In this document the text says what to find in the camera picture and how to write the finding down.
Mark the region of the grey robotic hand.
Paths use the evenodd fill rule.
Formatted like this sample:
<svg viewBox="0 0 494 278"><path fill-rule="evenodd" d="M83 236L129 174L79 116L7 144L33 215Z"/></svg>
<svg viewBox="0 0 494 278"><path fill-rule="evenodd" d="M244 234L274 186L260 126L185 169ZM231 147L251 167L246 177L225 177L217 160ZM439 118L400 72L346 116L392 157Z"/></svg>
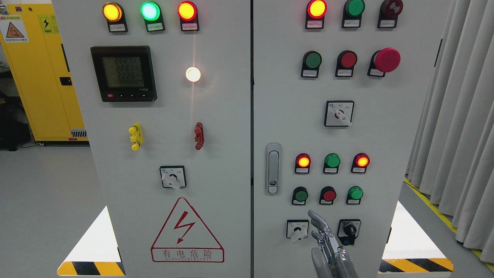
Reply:
<svg viewBox="0 0 494 278"><path fill-rule="evenodd" d="M316 212L309 210L311 224L316 227L311 236L319 247L311 250L311 256L318 278L357 278L357 272L350 256L342 247L326 221Z"/></svg>

